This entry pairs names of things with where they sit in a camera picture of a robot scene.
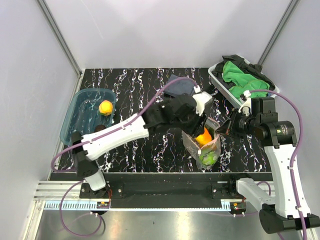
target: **metal floor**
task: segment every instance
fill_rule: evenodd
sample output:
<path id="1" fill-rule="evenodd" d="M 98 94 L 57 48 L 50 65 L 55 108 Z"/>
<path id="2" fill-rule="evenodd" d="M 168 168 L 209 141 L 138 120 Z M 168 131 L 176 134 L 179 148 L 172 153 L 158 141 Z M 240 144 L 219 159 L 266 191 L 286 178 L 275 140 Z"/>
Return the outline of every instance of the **metal floor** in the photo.
<path id="1" fill-rule="evenodd" d="M 64 211 L 64 222 L 69 225 L 83 211 Z M 266 234 L 258 215 L 242 217 L 216 216 L 207 212 L 109 211 L 103 227 L 92 240 L 279 240 L 277 234 Z M 79 234 L 93 232 L 99 220 L 88 215 L 69 228 Z M 80 237 L 61 230 L 59 212 L 45 210 L 36 240 L 78 240 Z M 285 239 L 301 239 L 297 232 L 283 233 Z"/>

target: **yellow fruit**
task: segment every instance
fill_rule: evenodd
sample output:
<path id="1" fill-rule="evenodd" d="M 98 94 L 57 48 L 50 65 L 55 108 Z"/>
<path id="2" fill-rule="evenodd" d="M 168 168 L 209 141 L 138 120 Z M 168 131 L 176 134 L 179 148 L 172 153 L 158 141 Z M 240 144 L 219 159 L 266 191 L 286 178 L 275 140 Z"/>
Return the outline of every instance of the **yellow fruit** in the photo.
<path id="1" fill-rule="evenodd" d="M 212 137 L 208 131 L 208 129 L 204 128 L 204 133 L 197 136 L 195 140 L 199 143 L 199 145 L 202 147 L 203 145 L 206 145 L 207 143 L 212 141 Z"/>
<path id="2" fill-rule="evenodd" d="M 108 116 L 112 113 L 113 108 L 114 107 L 111 102 L 109 102 L 108 100 L 104 100 L 99 106 L 99 112 L 102 115 Z"/>

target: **blue plastic tray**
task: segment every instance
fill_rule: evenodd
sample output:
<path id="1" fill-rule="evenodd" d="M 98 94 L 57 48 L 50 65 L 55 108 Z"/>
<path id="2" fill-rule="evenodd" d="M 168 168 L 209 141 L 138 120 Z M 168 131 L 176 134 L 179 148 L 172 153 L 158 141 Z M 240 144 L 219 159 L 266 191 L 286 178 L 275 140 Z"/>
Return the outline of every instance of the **blue plastic tray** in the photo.
<path id="1" fill-rule="evenodd" d="M 99 113 L 99 105 L 104 100 L 108 100 L 113 104 L 113 111 L 109 116 Z M 84 135 L 92 134 L 97 125 L 110 127 L 115 112 L 115 104 L 116 95 L 110 89 L 87 88 L 77 92 L 63 121 L 60 132 L 61 141 L 65 145 L 71 146 L 71 135 L 75 131 Z"/>

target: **black cloth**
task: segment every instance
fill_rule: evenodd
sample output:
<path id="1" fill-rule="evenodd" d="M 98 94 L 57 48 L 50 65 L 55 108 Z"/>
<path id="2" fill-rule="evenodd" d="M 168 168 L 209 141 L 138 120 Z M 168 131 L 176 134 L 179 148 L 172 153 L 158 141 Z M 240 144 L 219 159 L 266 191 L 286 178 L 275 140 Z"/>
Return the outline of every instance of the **black cloth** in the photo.
<path id="1" fill-rule="evenodd" d="M 179 77 L 174 74 L 171 74 L 168 83 L 177 78 Z M 192 96 L 195 93 L 195 90 L 192 81 L 177 81 L 172 85 L 168 86 L 163 92 L 166 94 L 166 97 L 176 97 L 177 95 L 181 94 L 188 94 Z"/>
<path id="2" fill-rule="evenodd" d="M 263 80 L 270 85 L 269 90 L 275 90 L 275 84 L 267 78 L 264 74 L 261 73 L 262 66 L 259 64 L 247 64 L 245 63 L 245 59 L 238 55 L 230 55 L 230 56 L 222 56 L 223 61 L 219 62 L 212 74 L 221 82 L 228 90 L 233 87 L 235 84 L 232 82 L 225 82 L 222 78 L 222 73 L 224 70 L 224 65 L 226 62 L 231 61 L 234 65 L 236 65 L 242 72 L 245 74 L 251 74 L 257 79 Z"/>

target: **orange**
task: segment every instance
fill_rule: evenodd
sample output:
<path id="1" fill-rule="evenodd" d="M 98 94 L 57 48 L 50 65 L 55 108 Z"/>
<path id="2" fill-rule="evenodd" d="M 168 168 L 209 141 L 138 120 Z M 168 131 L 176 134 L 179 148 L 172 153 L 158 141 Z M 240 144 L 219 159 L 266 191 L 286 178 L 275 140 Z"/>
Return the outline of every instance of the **orange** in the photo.
<path id="1" fill-rule="evenodd" d="M 204 128 L 204 133 L 197 136 L 195 140 L 199 143 L 199 145 L 202 147 L 203 145 L 206 145 L 207 143 L 212 141 L 212 137 L 208 131 L 208 129 Z"/>

